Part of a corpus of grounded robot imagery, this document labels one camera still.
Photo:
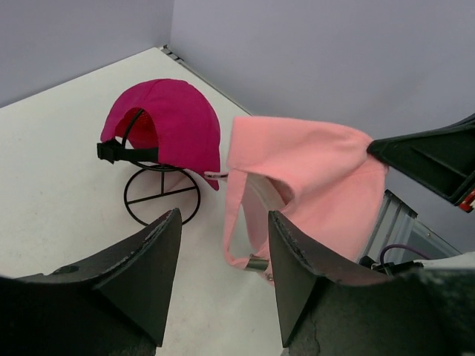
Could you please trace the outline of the magenta baseball cap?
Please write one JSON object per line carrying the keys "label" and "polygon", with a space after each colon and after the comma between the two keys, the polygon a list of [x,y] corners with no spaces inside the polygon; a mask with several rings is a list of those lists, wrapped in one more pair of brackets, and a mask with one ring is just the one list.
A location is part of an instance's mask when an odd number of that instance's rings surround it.
{"label": "magenta baseball cap", "polygon": [[220,123],[188,82],[153,79],[125,90],[112,105],[97,145],[99,159],[153,162],[204,175],[220,171]]}

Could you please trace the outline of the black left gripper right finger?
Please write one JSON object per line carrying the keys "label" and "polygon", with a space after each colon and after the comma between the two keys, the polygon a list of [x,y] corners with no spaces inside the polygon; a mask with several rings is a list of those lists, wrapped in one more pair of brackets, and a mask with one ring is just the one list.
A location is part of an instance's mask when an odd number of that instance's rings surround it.
{"label": "black left gripper right finger", "polygon": [[283,347],[290,355],[472,355],[474,267],[386,275],[268,216]]}

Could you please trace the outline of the light pink baseball cap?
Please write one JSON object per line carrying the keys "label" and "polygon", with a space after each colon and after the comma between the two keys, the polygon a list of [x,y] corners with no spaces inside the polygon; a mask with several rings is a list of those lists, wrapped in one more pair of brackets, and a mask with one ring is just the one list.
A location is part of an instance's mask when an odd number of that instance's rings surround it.
{"label": "light pink baseball cap", "polygon": [[357,261],[373,233],[387,176],[387,166],[367,152],[371,141],[364,132],[330,122],[236,117],[227,159],[226,262],[273,282],[270,211]]}

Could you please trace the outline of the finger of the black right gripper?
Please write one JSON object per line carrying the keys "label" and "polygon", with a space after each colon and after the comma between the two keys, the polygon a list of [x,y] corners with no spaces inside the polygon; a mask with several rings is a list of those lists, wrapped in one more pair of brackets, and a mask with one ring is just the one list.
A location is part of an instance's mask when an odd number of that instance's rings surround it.
{"label": "finger of the black right gripper", "polygon": [[436,130],[377,139],[367,152],[454,206],[474,205],[474,115]]}

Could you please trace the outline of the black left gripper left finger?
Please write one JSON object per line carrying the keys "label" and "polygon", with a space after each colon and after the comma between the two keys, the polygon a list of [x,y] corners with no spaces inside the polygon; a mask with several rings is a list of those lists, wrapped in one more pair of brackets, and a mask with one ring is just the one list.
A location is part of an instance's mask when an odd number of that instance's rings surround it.
{"label": "black left gripper left finger", "polygon": [[52,274],[1,279],[3,355],[154,355],[182,233],[173,209]]}

